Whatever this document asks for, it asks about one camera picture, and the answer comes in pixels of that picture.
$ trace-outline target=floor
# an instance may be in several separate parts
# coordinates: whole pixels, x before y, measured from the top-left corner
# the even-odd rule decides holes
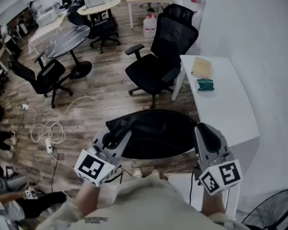
[[[106,121],[149,108],[151,104],[149,94],[137,91],[133,96],[129,96],[128,90],[134,88],[135,85],[125,73],[126,67],[136,60],[135,55],[127,56],[125,54],[127,48],[135,44],[143,44],[145,48],[141,50],[141,54],[151,53],[150,46],[153,39],[143,36],[143,20],[148,14],[145,6],[133,6],[133,29],[130,29],[128,6],[124,0],[112,9],[112,14],[119,25],[120,46],[113,42],[106,42],[103,48],[104,53],[100,54],[98,50],[100,42],[96,43],[94,48],[91,48],[89,45],[91,40],[87,39],[74,50],[78,59],[80,61],[90,61],[93,69],[85,78],[64,82],[63,86],[70,88],[73,91],[73,96],[69,96],[66,92],[58,92],[55,100],[57,107],[55,109],[51,108],[51,95],[48,98],[37,95],[28,82],[15,76],[11,71],[8,72],[10,82],[5,86],[5,93],[0,96],[0,104],[5,109],[5,116],[0,123],[0,130],[14,130],[20,139],[11,160],[8,159],[5,152],[0,151],[1,163],[7,162],[16,168],[29,169],[31,171],[28,172],[30,179],[32,181],[38,179],[38,184],[46,191],[50,191],[51,177],[56,162],[46,153],[44,139],[39,143],[34,143],[30,139],[30,128],[34,121],[34,113],[32,111],[20,113],[22,104],[27,104],[30,108],[36,110],[38,123],[46,123],[50,119],[60,118],[68,105],[82,96],[93,96],[113,109],[111,111],[98,102],[83,99],[75,103],[66,113],[61,121],[66,132],[66,141],[57,145],[56,150],[59,153],[60,161],[71,166],[75,165],[81,150],[89,147],[94,135],[105,127]],[[28,37],[24,37],[21,42],[18,42],[18,45],[24,51],[19,61],[37,74],[40,67],[37,63],[34,63],[36,55],[34,53],[30,55],[28,52],[27,40]],[[57,60],[66,67],[65,74],[68,74],[74,66],[70,54],[59,57]],[[157,96],[156,108],[180,111],[198,121],[196,106],[187,80],[183,83],[177,100],[172,102],[170,97],[171,93],[169,92],[163,92]],[[54,138],[60,138],[57,129],[54,129]],[[149,174],[155,168],[162,172],[189,173],[195,163],[195,154],[187,153],[154,161],[123,159],[122,167],[131,173],[136,167],[142,167],[145,174]],[[62,164],[58,165],[53,180],[54,191],[77,189],[80,183],[80,179],[71,169]]]

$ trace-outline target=book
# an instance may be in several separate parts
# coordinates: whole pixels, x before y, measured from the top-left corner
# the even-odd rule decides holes
[[[211,62],[196,57],[191,74],[201,79],[209,79],[211,77]]]

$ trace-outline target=chair armrest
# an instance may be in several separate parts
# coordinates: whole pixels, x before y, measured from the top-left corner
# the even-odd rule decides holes
[[[42,52],[41,54],[39,54],[39,56],[35,59],[34,63],[36,63],[43,55],[45,52]]]
[[[162,81],[163,82],[171,82],[173,81],[175,78],[177,78],[177,76],[180,73],[180,69],[177,67],[174,67],[171,71],[169,71],[167,74],[165,74],[162,77]]]
[[[140,49],[142,49],[142,48],[144,48],[144,45],[137,44],[135,46],[128,48],[125,51],[125,53],[126,53],[126,55],[131,55],[132,53],[135,53],[136,59],[139,60],[139,59],[141,59]]]
[[[131,55],[132,53],[136,52],[136,51],[139,51],[140,49],[144,48],[144,45],[142,44],[137,44],[135,46],[132,46],[130,48],[128,48],[125,53],[126,55]]]

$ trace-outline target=white table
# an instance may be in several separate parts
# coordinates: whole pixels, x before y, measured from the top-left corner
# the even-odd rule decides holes
[[[43,43],[50,43],[53,36],[61,32],[61,25],[67,15],[67,11],[63,11],[57,15],[57,18],[54,22],[45,25],[44,27],[39,27],[34,35],[30,38],[28,42],[29,54],[34,50],[37,55],[40,54],[37,47]]]
[[[215,87],[213,92],[196,91],[198,78],[191,74],[195,57],[211,62],[211,79]],[[173,101],[187,75],[200,121],[220,130],[229,147],[260,135],[249,98],[229,59],[187,55],[180,58],[181,70],[172,94]]]
[[[132,9],[131,4],[133,3],[146,3],[146,2],[158,2],[159,3],[159,13],[161,12],[161,4],[164,3],[172,3],[172,0],[126,0],[128,3],[128,9],[129,9],[129,19],[130,19],[130,28],[133,28],[133,21],[132,21]]]
[[[82,16],[85,16],[85,15],[91,15],[91,14],[96,14],[96,13],[99,13],[99,12],[102,12],[102,11],[105,11],[107,10],[108,11],[108,14],[109,14],[109,17],[112,16],[111,14],[111,8],[118,5],[120,3],[120,0],[105,0],[106,3],[104,4],[101,4],[101,5],[97,5],[97,6],[94,6],[94,7],[91,7],[91,8],[86,8],[86,6],[82,6],[81,8],[79,8],[77,10],[77,12],[82,15]]]

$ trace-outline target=plastic bottle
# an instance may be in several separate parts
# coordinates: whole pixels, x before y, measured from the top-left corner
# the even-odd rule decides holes
[[[152,38],[156,34],[157,20],[154,15],[149,14],[143,21],[143,34],[144,37]]]

